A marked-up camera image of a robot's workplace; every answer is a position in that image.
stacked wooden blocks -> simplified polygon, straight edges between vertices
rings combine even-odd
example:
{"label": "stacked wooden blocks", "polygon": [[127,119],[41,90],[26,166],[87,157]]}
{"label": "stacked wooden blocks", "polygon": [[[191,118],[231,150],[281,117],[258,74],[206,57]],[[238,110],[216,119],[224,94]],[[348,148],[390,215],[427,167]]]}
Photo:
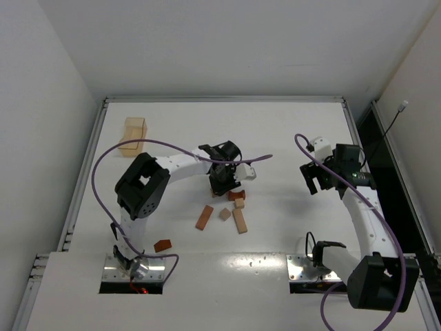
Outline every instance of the stacked wooden blocks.
{"label": "stacked wooden blocks", "polygon": [[[119,141],[123,143],[124,141],[134,140],[134,139],[145,139],[147,134],[147,124],[145,119],[142,117],[128,117],[125,119],[124,123],[124,136]],[[143,151],[143,142],[127,143],[125,145],[119,146],[121,154],[124,157],[137,157]]]}

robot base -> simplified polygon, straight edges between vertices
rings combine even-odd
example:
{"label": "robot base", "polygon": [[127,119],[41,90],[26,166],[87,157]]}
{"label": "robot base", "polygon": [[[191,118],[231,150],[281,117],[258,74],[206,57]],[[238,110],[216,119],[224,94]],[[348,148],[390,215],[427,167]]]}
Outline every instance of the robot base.
{"label": "robot base", "polygon": [[[335,272],[313,267],[306,254],[287,254],[287,266],[289,292],[292,294],[322,292],[341,282]],[[338,291],[346,292],[346,286],[340,286]]]}
{"label": "robot base", "polygon": [[[163,259],[148,259],[148,271],[142,279],[133,280],[135,288],[145,288],[148,294],[162,294],[165,264]],[[130,277],[112,255],[107,255],[101,276],[101,294],[121,293],[134,294],[136,290],[130,286]]]}

white table surface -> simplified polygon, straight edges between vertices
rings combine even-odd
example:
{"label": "white table surface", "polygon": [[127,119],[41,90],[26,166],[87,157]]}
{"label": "white table surface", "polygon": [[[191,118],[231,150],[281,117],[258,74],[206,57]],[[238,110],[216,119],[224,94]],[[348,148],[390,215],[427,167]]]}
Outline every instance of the white table surface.
{"label": "white table surface", "polygon": [[[299,170],[308,159],[293,141],[301,132],[310,139],[320,135],[332,143],[352,143],[341,104],[111,103],[95,159],[119,142],[126,117],[145,117],[147,138],[182,148],[231,140],[246,159],[274,154],[254,164],[255,181],[244,182],[248,233],[238,234],[232,218],[218,218],[223,208],[233,205],[225,197],[211,198],[206,176],[173,183],[145,234],[146,252],[153,252],[158,240],[170,239],[169,251],[181,255],[164,293],[98,294],[104,253],[111,253],[113,235],[89,179],[70,251],[51,254],[28,330],[326,330],[319,313],[321,296],[289,293],[285,254],[304,252],[306,231],[317,240],[341,241],[354,254],[359,251],[338,193],[309,194]],[[145,144],[144,151],[175,154],[151,144]],[[99,194],[117,217],[114,185],[131,161],[116,150],[97,173]],[[194,226],[205,204],[214,212],[201,232]],[[372,330],[386,316],[354,310],[342,297],[331,298],[326,311],[336,330]],[[424,329],[413,298],[388,330]]]}

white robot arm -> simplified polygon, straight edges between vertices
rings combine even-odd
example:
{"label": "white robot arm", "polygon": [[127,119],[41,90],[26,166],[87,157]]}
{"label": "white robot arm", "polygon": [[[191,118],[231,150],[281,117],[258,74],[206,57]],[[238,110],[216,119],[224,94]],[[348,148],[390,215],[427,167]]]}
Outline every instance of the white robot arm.
{"label": "white robot arm", "polygon": [[[328,140],[318,137],[307,149],[329,169],[350,182],[381,214],[376,185],[371,174],[360,171],[360,147],[337,144],[332,150]],[[361,260],[352,256],[343,243],[318,241],[313,249],[314,267],[333,270],[347,286],[349,302],[354,308],[390,310],[396,301],[400,283],[400,262],[389,233],[373,211],[346,185],[333,178],[314,162],[300,167],[311,194],[317,193],[313,179],[321,190],[335,188],[351,215],[360,244]],[[406,261],[406,289],[399,311],[404,312],[419,275],[418,264]]]}
{"label": "white robot arm", "polygon": [[[233,161],[241,154],[231,141],[213,147],[199,146],[192,150],[192,153],[217,161]],[[115,192],[121,207],[120,226],[129,242],[139,252],[143,251],[145,225],[151,213],[157,209],[165,187],[197,174],[208,174],[212,190],[219,196],[240,186],[242,180],[256,178],[256,172],[246,163],[217,164],[187,154],[151,157],[148,153],[142,153],[135,158],[117,183]],[[123,268],[129,270],[137,258],[137,253],[121,238],[114,225],[111,226],[116,238],[114,256]]]}

purple cable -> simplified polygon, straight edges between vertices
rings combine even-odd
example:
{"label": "purple cable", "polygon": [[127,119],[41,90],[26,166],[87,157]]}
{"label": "purple cable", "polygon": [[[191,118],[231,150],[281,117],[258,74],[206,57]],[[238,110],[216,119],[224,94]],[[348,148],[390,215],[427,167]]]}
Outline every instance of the purple cable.
{"label": "purple cable", "polygon": [[[317,159],[315,159],[314,157],[312,157],[308,151],[306,151],[306,149],[304,149],[300,143],[298,142],[298,138],[302,138],[306,141],[307,145],[309,145],[309,140],[307,137],[305,137],[303,134],[296,134],[294,136],[294,141],[296,142],[297,147],[302,151],[303,154],[305,154],[309,159],[311,159],[317,166],[319,166],[320,168],[322,168],[324,171],[326,171],[327,173],[329,173],[330,175],[334,176],[335,178],[337,178],[339,181],[341,181],[342,183],[344,183],[348,188],[350,188],[351,190],[354,191],[354,193],[356,193],[358,195],[358,197],[360,197],[360,199],[369,207],[371,208],[372,212],[378,217],[378,219],[380,220],[381,224],[386,228],[387,232],[390,234],[393,244],[395,245],[396,249],[397,249],[397,253],[398,253],[398,258],[400,259],[400,264],[401,264],[401,279],[400,279],[400,288],[398,290],[398,295],[397,295],[397,299],[391,309],[391,312],[387,315],[386,319],[374,330],[374,331],[381,331],[384,330],[389,323],[391,323],[393,317],[395,316],[395,314],[397,313],[398,309],[400,309],[400,305],[401,305],[401,301],[404,295],[404,289],[406,287],[406,261],[404,260],[404,255],[400,246],[400,243],[398,242],[397,237],[395,236],[395,234],[393,233],[391,227],[389,226],[389,224],[386,222],[386,220],[384,219],[384,217],[380,214],[380,212],[378,210],[376,210],[374,208],[374,206],[372,205],[372,203],[366,199],[363,194],[361,194],[355,187],[353,187],[348,181],[346,181],[344,178],[342,178],[341,176],[339,176],[338,174],[336,174],[334,171],[332,171],[331,169],[329,169],[327,166],[321,164]],[[323,323],[325,323],[326,327],[328,328],[329,331],[334,331],[334,329],[330,326],[330,324],[328,323],[328,321],[326,320],[325,317],[325,300],[328,297],[328,295],[334,290],[334,288],[338,287],[339,285],[341,285],[341,283],[337,283],[335,285],[332,285],[325,293],[325,295],[322,298],[322,302],[320,303],[320,315],[322,317]]]}
{"label": "purple cable", "polygon": [[137,255],[139,255],[140,257],[145,257],[146,259],[162,259],[162,258],[166,258],[166,257],[174,257],[176,260],[172,266],[172,269],[170,269],[170,272],[168,273],[168,275],[164,278],[164,282],[163,285],[165,285],[165,282],[170,278],[170,276],[172,275],[174,269],[176,268],[176,266],[178,265],[179,262],[179,255],[177,254],[162,254],[162,255],[150,255],[150,254],[144,254],[142,252],[139,252],[133,245],[132,243],[130,243],[129,239],[127,239],[127,237],[125,236],[124,230],[122,229],[122,227],[118,224],[118,222],[116,221],[116,219],[113,217],[112,213],[108,210],[108,208],[104,205],[103,201],[101,200],[101,198],[98,195],[98,192],[96,191],[96,184],[95,184],[95,175],[96,175],[96,169],[98,168],[98,165],[100,164],[100,162],[104,159],[104,157],[109,154],[111,151],[113,151],[114,149],[126,145],[128,143],[139,143],[139,142],[146,142],[146,143],[157,143],[158,145],[162,145],[162,146],[167,146],[170,148],[173,148],[175,150],[178,150],[184,154],[187,154],[189,156],[192,157],[196,157],[197,159],[200,159],[202,161],[207,161],[207,162],[211,162],[211,163],[217,163],[217,164],[240,164],[240,163],[252,163],[252,162],[257,162],[257,161],[262,161],[262,160],[266,160],[272,157],[272,154],[268,154],[268,155],[264,155],[262,157],[258,157],[256,159],[251,159],[251,160],[242,160],[242,161],[217,161],[217,160],[211,160],[211,159],[207,159],[205,157],[200,157],[199,155],[193,154],[191,152],[188,152],[187,150],[184,150],[178,146],[172,145],[171,143],[164,143],[163,141],[158,141],[158,140],[151,140],[151,139],[133,139],[133,140],[127,140],[124,141],[122,143],[118,143],[115,146],[112,146],[111,148],[109,148],[108,150],[106,150],[99,158],[98,160],[96,160],[96,163],[92,169],[92,178],[91,178],[91,182],[92,182],[92,191],[94,193],[95,199],[98,201],[99,205],[102,207],[102,209],[104,210],[104,212],[110,217],[110,219],[112,220],[112,223],[115,225],[115,227],[118,229],[118,231],[121,233],[125,243],[127,244],[127,246],[129,246],[129,248],[131,250],[133,250],[133,252],[135,252]]}
{"label": "purple cable", "polygon": [[[340,282],[338,282],[337,284],[338,284],[338,285],[343,285],[343,282],[340,281]],[[313,288],[303,288],[302,291],[305,291],[305,292],[311,292],[311,293],[320,293],[320,294],[325,294],[325,293],[327,292],[327,290],[326,290],[326,291],[322,291],[322,290],[315,290],[315,289],[313,289]],[[332,292],[332,293],[328,293],[328,294],[347,295],[346,292]]]}

